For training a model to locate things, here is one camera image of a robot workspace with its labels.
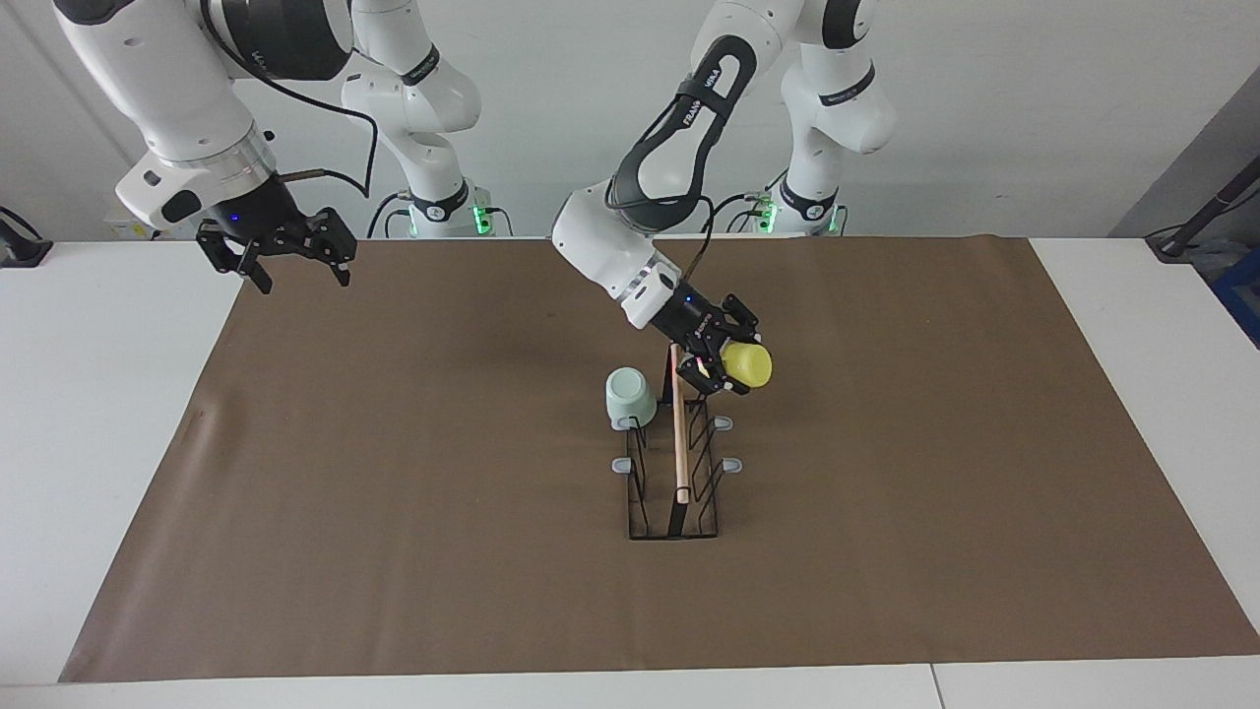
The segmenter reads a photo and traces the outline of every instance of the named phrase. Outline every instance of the yellow object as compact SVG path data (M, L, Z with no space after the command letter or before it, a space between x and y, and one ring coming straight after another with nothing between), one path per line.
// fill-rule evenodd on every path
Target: yellow object
M752 389L770 384L775 370L769 349L745 341L730 341L722 348L722 366L726 368L726 374Z

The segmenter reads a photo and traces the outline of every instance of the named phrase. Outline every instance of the green light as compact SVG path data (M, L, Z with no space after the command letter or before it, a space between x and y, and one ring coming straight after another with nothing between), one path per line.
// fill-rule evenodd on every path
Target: green light
M772 233L775 230L775 219L779 217L779 205L774 201L762 203L761 222L757 224L761 233Z
M494 229L494 224L490 222L490 214L488 214L485 207L480 204L472 205L472 220L476 222L476 232L481 235L485 235Z

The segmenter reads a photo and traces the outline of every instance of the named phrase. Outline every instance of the brown table mat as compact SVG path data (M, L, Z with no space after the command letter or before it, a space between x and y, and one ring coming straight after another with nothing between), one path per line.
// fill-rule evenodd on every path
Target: brown table mat
M1027 242L716 243L776 377L713 400L747 470L694 543L609 471L664 337L549 243L268 268L63 681L1260 654Z

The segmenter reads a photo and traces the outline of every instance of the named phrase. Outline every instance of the white table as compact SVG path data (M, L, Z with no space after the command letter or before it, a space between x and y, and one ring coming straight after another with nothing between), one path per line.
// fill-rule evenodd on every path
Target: white table
M1033 243L1260 627L1260 353L1140 242ZM238 288L192 243L0 271L0 706L1260 706L1260 657L53 686Z

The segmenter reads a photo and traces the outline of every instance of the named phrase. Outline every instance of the black pole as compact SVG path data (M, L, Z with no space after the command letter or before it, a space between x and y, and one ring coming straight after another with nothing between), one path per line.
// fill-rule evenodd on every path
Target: black pole
M32 241L0 219L0 241L4 241L9 257L0 261L0 268L34 268L53 247L50 241Z
M1196 235L1203 230L1207 224L1212 222L1216 217L1221 215L1221 212L1227 209L1230 204L1234 204L1242 193L1251 186L1256 180L1260 180L1260 155L1256 155L1255 160L1247 165L1239 176L1230 180L1230 184L1225 185L1211 201L1203 205L1197 214L1191 217L1186 225L1177 229L1177 233L1158 238L1153 237L1150 239L1150 246L1163 256L1169 258L1178 258L1186 252L1186 247Z

